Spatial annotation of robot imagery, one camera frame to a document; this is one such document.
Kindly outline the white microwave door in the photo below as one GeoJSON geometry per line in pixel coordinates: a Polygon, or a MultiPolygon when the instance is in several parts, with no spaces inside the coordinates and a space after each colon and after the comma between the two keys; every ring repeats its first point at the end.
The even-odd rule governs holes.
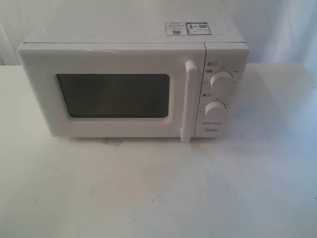
{"type": "Polygon", "coordinates": [[[54,137],[195,134],[203,43],[24,43],[17,53],[54,137]]]}

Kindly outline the white microwave oven body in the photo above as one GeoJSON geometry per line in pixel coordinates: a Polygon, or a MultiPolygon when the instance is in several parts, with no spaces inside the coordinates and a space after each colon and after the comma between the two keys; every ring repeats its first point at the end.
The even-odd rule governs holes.
{"type": "Polygon", "coordinates": [[[196,138],[227,133],[249,55],[245,40],[216,0],[67,0],[24,43],[203,43],[206,57],[193,136],[196,138]],[[167,22],[207,22],[212,34],[167,36],[167,22]],[[233,76],[232,90],[212,90],[210,78],[219,71],[233,76]],[[206,117],[205,106],[214,101],[225,104],[224,117],[206,117]]]}

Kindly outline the clear tape patch on table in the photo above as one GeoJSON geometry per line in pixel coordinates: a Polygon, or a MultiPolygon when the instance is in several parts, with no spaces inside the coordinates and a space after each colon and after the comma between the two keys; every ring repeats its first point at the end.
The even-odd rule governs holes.
{"type": "Polygon", "coordinates": [[[122,143],[123,141],[119,139],[105,138],[101,140],[101,144],[115,146],[115,147],[119,147],[122,143]]]}

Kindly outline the lower white control knob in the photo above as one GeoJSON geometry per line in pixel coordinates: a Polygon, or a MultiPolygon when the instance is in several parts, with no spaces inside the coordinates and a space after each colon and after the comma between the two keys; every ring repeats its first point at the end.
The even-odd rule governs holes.
{"type": "Polygon", "coordinates": [[[205,115],[208,118],[222,118],[226,115],[226,106],[219,101],[210,102],[205,106],[205,115]]]}

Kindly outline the white control knob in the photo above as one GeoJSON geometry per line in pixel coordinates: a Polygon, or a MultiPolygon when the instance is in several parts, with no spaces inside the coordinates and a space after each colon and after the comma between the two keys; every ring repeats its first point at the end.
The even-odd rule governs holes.
{"type": "Polygon", "coordinates": [[[205,106],[205,115],[208,118],[222,118],[226,115],[226,106],[219,101],[210,102],[205,106]]]}
{"type": "Polygon", "coordinates": [[[233,89],[233,76],[227,71],[219,71],[210,78],[210,86],[215,91],[230,91],[233,89]]]}

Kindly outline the upper white control knob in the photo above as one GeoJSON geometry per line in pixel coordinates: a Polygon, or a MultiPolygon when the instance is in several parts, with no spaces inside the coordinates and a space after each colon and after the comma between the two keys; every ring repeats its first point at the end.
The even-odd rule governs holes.
{"type": "Polygon", "coordinates": [[[230,91],[233,89],[233,76],[227,71],[219,71],[210,78],[210,86],[215,91],[230,91]]]}

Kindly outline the blue warning label sticker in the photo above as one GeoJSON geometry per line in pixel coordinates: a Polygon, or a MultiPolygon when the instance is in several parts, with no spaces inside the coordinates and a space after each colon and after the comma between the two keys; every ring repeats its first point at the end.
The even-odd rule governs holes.
{"type": "Polygon", "coordinates": [[[167,36],[211,35],[207,22],[167,22],[165,24],[167,36]]]}

